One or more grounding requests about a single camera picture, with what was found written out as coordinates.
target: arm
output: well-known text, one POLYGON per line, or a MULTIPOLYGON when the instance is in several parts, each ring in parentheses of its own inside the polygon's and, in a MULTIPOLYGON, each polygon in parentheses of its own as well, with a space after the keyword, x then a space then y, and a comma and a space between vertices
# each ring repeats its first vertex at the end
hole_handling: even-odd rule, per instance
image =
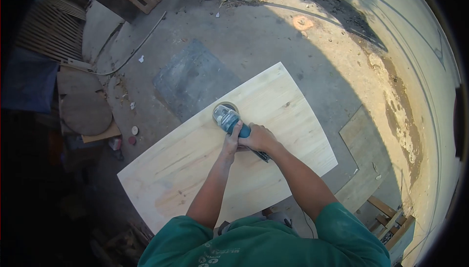
POLYGON ((313 221, 316 221, 325 206, 338 202, 323 180, 288 152, 270 130, 252 123, 249 126, 251 134, 248 138, 240 138, 239 145, 271 156, 285 177, 296 202, 313 221))
POLYGON ((187 210, 186 216, 210 229, 215 228, 220 215, 221 201, 225 193, 230 167, 235 160, 238 135, 242 126, 243 122, 239 121, 234 126, 233 133, 226 135, 220 155, 187 210))

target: blue tarp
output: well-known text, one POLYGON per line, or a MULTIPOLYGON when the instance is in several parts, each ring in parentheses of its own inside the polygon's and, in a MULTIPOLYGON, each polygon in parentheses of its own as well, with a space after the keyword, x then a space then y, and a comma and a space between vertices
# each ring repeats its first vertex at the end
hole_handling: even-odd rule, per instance
POLYGON ((51 112, 59 63, 44 55, 15 48, 1 83, 1 107, 51 112))

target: round wooden board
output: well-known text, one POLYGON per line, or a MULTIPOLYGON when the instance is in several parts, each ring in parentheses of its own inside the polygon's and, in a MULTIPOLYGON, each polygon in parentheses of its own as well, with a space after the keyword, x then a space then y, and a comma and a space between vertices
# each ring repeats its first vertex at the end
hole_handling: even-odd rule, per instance
POLYGON ((61 110, 63 121, 80 135, 99 135, 113 119, 107 101, 94 92, 67 94, 61 110))

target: sanding disc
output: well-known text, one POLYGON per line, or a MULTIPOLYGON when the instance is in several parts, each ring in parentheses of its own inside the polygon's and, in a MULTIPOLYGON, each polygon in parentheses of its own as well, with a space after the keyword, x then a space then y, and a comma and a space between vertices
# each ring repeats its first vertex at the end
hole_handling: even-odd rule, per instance
POLYGON ((63 121, 80 135, 99 135, 113 119, 107 101, 97 93, 67 94, 61 104, 63 121))
POLYGON ((135 143, 137 142, 137 138, 134 137, 134 136, 129 136, 128 137, 128 143, 131 144, 131 145, 135 145, 135 143))
POLYGON ((236 111, 237 113, 239 113, 238 107, 236 107, 236 105, 234 105, 233 103, 228 102, 228 101, 222 101, 222 102, 218 103, 217 105, 215 105, 215 107, 213 108, 213 111, 212 111, 212 116, 213 116, 213 112, 215 111, 215 109, 217 109, 217 107, 218 107, 219 105, 225 105, 225 106, 227 106, 228 108, 233 109, 234 111, 236 111))

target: cable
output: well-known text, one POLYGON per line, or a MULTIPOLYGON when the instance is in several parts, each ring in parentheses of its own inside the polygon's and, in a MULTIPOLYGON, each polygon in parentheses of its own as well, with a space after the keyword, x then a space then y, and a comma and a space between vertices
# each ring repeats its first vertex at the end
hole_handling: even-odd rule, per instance
POLYGON ((113 73, 115 72, 118 72, 134 55, 135 53, 137 53, 138 49, 140 49, 140 47, 142 47, 142 45, 146 42, 146 40, 149 38, 149 36, 151 34, 153 34, 153 31, 156 29, 156 27, 158 26, 158 24, 160 24, 161 20, 163 20, 163 18, 165 17, 166 15, 166 11, 163 13, 163 15, 161 16, 160 20, 155 24, 155 26, 153 27, 153 29, 151 29, 151 31, 148 33, 148 35, 145 37, 145 39, 140 43, 140 45, 138 45, 138 47, 132 51, 132 53, 130 54, 130 56, 127 58, 127 60, 119 66, 118 69, 114 70, 114 71, 111 71, 111 72, 108 72, 108 73, 105 73, 105 74, 98 74, 98 73, 95 73, 95 72, 92 72, 92 71, 89 71, 89 70, 84 70, 84 69, 81 69, 81 68, 78 68, 76 66, 72 66, 78 70, 81 70, 81 71, 84 71, 84 72, 87 72, 87 73, 90 73, 90 74, 94 74, 94 75, 97 75, 97 76, 108 76, 108 75, 112 75, 113 73))
POLYGON ((309 226, 308 220, 306 219, 306 214, 304 213, 303 210, 301 210, 301 211, 303 212, 304 222, 306 222, 306 224, 308 225, 309 229, 311 230, 311 234, 313 235, 313 238, 314 238, 314 232, 313 232, 313 229, 311 228, 311 226, 309 226))

